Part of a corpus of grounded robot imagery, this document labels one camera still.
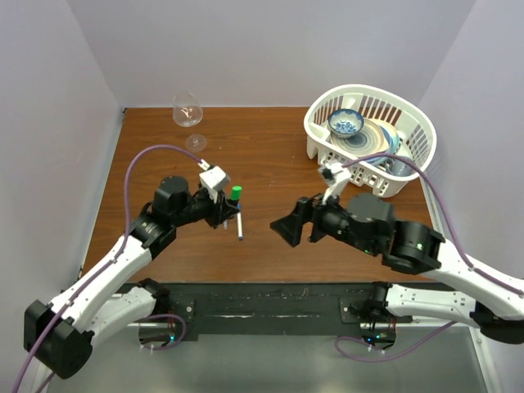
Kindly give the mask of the green highlighter cap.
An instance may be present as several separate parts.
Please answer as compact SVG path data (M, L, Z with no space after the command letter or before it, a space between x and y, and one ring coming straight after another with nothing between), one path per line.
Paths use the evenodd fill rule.
M232 201L238 202L241 199L241 195L242 195L242 187L239 185L233 186L229 199Z

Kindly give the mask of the white blue acrylic marker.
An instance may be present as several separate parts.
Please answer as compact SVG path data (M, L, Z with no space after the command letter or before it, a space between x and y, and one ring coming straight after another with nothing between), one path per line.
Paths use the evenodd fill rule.
M238 240L243 240L243 224L242 224L242 213L238 212L236 214L236 221L237 221L237 237Z

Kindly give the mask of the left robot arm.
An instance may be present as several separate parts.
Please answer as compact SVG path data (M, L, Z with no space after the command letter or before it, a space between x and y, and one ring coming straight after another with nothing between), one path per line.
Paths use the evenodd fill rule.
M238 212L242 188L223 188L229 178L210 169L199 175L195 193L181 176L164 178L114 247L78 282L50 302L25 310L24 348L61 379L75 375L95 346L127 324L169 313L169 293L146 279L119 300L111 296L151 263L176 238L178 228L204 220L217 228Z

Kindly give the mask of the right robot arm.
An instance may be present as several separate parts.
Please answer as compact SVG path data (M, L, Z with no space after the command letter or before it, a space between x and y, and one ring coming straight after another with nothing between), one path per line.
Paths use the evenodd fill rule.
M482 263L467 264L458 247L441 233L419 222L399 220L391 203L370 193L341 207L336 198L300 198L293 211L270 227L290 246L297 246L304 224L309 242L329 236L386 267L445 284L447 290L427 290L375 282L368 298L354 308L370 323L400 317L430 317L463 323L505 344L523 342L523 281Z

